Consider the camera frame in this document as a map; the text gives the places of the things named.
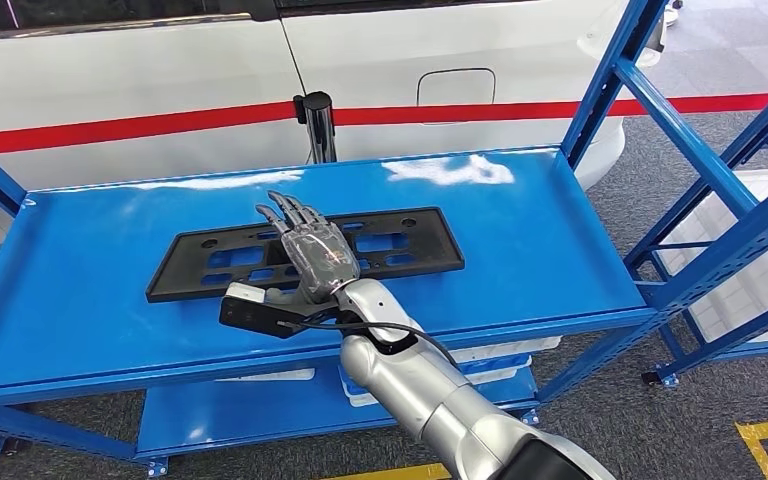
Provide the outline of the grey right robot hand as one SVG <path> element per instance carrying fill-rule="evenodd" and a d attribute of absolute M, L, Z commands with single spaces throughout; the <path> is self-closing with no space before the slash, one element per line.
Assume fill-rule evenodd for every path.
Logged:
<path fill-rule="evenodd" d="M 325 303 L 337 290 L 359 278 L 358 261 L 336 224 L 293 196 L 270 190 L 268 197 L 280 208 L 282 215 L 264 204 L 256 205 L 255 209 L 277 231 L 299 275 L 299 284 L 292 294 L 269 288 L 265 293 L 267 302 L 279 305 Z"/>

